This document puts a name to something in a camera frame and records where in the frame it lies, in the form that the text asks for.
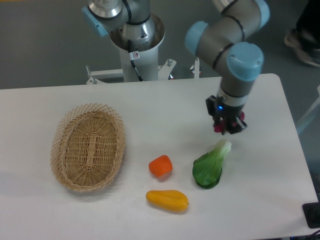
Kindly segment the silver blue-capped robot arm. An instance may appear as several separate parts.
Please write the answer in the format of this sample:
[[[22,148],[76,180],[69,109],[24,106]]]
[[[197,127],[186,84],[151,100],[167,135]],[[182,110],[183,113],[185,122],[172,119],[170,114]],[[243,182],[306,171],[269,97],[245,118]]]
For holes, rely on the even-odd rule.
[[[215,132],[235,134],[247,127],[243,107],[264,63],[262,50],[246,38],[268,22],[270,9],[263,0],[216,0],[214,5],[220,21],[195,22],[184,44],[220,74],[217,94],[206,99],[206,107]],[[144,53],[162,43],[165,30],[148,0],[90,0],[82,14],[98,35],[110,36],[124,54],[121,64],[127,82],[159,78],[158,55],[147,58]]]

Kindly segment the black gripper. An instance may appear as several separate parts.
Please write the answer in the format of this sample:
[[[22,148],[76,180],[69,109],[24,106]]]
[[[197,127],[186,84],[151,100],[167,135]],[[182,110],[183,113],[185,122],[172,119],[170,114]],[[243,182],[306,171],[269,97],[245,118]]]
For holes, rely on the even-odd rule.
[[[209,96],[206,100],[208,114],[212,117],[213,127],[223,119],[222,134],[236,134],[247,128],[244,121],[243,106],[230,106],[223,102],[222,98],[216,98],[214,95]]]

